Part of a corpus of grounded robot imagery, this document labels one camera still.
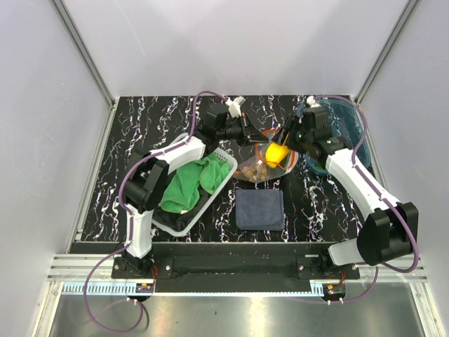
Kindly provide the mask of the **clear zip top bag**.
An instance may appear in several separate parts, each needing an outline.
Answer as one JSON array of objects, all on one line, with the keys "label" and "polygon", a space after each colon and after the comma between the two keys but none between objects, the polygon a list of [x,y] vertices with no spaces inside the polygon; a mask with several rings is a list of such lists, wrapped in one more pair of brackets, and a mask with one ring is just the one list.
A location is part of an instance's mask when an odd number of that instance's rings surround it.
[{"label": "clear zip top bag", "polygon": [[289,150],[286,145],[272,141],[278,133],[271,128],[262,132],[268,143],[256,143],[254,155],[238,165],[233,177],[251,183],[263,183],[267,180],[280,178],[290,173],[296,165],[299,154]]}]

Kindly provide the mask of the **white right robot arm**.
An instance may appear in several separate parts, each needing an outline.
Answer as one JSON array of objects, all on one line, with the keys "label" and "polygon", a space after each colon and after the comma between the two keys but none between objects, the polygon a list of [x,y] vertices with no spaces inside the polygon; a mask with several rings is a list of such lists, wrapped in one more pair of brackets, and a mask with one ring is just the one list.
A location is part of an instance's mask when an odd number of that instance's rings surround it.
[{"label": "white right robot arm", "polygon": [[324,107],[312,105],[301,115],[291,114],[273,141],[313,157],[340,182],[363,216],[357,238],[330,245],[327,256],[319,260],[324,277],[334,278],[344,265],[354,263],[392,268],[391,260],[408,254],[413,262],[405,271],[417,267],[417,207],[391,195],[360,162],[347,139],[333,135]]}]

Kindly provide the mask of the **yellow fake lemon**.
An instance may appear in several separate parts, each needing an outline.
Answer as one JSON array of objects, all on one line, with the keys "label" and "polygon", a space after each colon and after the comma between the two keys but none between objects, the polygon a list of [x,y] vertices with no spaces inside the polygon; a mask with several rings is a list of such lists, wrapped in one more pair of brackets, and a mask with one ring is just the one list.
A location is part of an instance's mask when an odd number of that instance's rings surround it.
[{"label": "yellow fake lemon", "polygon": [[265,163],[271,169],[280,167],[286,170],[288,168],[287,158],[290,154],[290,150],[285,145],[280,145],[271,142],[265,152]]}]

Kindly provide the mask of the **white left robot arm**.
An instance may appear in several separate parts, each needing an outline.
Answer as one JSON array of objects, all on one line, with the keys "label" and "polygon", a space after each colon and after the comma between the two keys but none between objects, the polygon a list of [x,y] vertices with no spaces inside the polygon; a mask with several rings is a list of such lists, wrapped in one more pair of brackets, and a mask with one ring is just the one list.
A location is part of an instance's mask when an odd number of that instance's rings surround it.
[{"label": "white left robot arm", "polygon": [[161,206],[169,175],[213,153],[221,140],[246,146],[266,143],[268,138],[238,104],[218,103],[206,109],[193,131],[174,143],[131,155],[119,188],[119,203],[127,217],[125,254],[130,258],[126,267],[133,276],[143,278],[151,271],[152,262],[146,256],[152,250],[152,216]]}]

